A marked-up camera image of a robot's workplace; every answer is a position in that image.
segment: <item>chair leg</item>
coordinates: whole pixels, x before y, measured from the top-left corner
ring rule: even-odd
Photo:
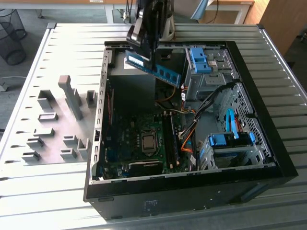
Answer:
[[[35,10],[35,11],[36,11],[36,14],[37,14],[38,18],[42,18],[43,17],[43,14],[42,14],[43,10]]]

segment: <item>motherboard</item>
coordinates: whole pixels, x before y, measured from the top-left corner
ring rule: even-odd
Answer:
[[[114,116],[106,137],[104,175],[108,179],[188,171],[179,151],[180,114]]]

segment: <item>sticker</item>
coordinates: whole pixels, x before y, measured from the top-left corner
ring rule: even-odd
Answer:
[[[129,65],[127,62],[127,58],[124,58],[124,69],[136,69],[135,67]]]
[[[191,155],[190,161],[192,162],[192,164],[194,164],[194,166],[196,166],[196,159],[195,157],[193,157],[193,155]]]
[[[158,200],[144,201],[144,211],[156,212],[158,210]]]
[[[181,93],[181,100],[183,100],[184,102],[186,101],[186,94],[185,93]]]
[[[209,66],[217,66],[216,61],[208,61]]]
[[[134,62],[135,64],[138,64],[139,66],[143,66],[143,67],[144,67],[144,63],[143,63],[142,61],[136,59],[135,57],[129,56],[128,58],[129,58],[129,61],[132,61],[132,62]]]

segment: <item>wire mesh trash can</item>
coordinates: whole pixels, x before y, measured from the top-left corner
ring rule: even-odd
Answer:
[[[18,11],[15,9],[0,9],[0,23],[12,24],[19,39],[23,39],[27,35]]]
[[[11,23],[0,22],[0,56],[10,65],[17,65],[25,59],[25,51]]]

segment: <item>cable connector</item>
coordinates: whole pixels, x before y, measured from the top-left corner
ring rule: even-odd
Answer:
[[[123,14],[124,22],[126,21],[127,18],[129,18],[129,12],[125,11],[124,14]]]

